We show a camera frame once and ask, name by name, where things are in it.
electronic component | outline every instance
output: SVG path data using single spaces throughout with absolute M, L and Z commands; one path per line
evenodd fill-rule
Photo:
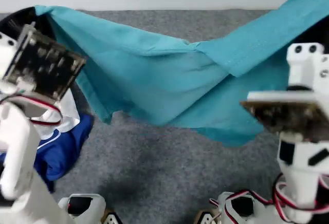
M 84 57 L 25 25 L 3 80 L 58 101 L 85 63 Z
M 329 120 L 316 102 L 245 101 L 241 105 L 271 133 L 300 133 L 309 142 L 329 140 Z

white robot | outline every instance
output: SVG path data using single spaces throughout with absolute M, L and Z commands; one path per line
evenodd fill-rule
M 329 55 L 317 43 L 292 44 L 287 60 L 287 91 L 251 92 L 242 105 L 280 138 L 278 163 L 282 175 L 273 185 L 272 200 L 250 190 L 224 192 L 213 220 L 221 224 L 309 223 L 329 212 L 318 199 L 329 190 Z M 40 141 L 34 125 L 58 125 L 56 107 L 85 59 L 26 25 L 17 41 L 0 33 L 0 224 L 120 224 L 114 213 L 104 215 L 97 194 L 73 194 L 54 201 L 33 169 Z M 46 110 L 59 119 L 46 122 Z
M 279 135 L 282 174 L 272 200 L 250 190 L 224 192 L 211 200 L 218 206 L 213 218 L 219 217 L 218 223 L 329 223 L 329 54 L 318 43 L 292 44 L 287 61 L 287 91 L 250 92 L 241 103 Z
M 58 204 L 33 169 L 40 137 L 34 125 L 61 122 L 56 102 L 64 96 L 85 64 L 26 25 L 17 41 L 0 32 L 0 224 L 120 224 L 115 213 L 106 213 L 98 194 L 73 194 Z M 46 110 L 59 119 L 46 122 Z

blue fabric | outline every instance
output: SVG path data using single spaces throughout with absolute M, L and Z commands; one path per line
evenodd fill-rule
M 66 133 L 55 130 L 51 138 L 41 140 L 34 168 L 53 192 L 53 183 L 67 173 L 79 158 L 81 147 L 93 125 L 89 115 L 79 114 L 80 123 Z M 6 154 L 0 155 L 0 161 Z
M 328 0 L 288 0 L 224 38 L 189 43 L 65 7 L 35 8 L 59 42 L 88 56 L 77 83 L 102 121 L 123 110 L 229 146 L 262 131 L 239 101 L 252 90 L 284 89 L 287 45 L 329 14 Z

